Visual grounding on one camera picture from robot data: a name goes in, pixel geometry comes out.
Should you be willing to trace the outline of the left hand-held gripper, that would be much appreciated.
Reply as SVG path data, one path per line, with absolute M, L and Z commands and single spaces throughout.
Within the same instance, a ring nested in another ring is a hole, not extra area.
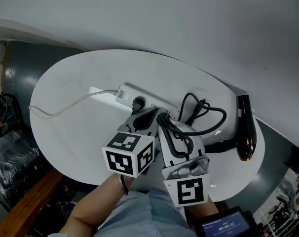
M 102 147 L 106 167 L 109 171 L 138 177 L 146 175 L 155 159 L 159 144 L 157 117 L 161 108 L 149 108 L 131 115 Z

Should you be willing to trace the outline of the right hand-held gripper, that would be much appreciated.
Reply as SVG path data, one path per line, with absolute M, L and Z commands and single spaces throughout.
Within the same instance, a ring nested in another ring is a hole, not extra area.
M 164 185 L 176 207 L 206 203 L 210 175 L 209 158 L 200 135 L 189 125 L 176 120 L 158 125 L 164 161 Z

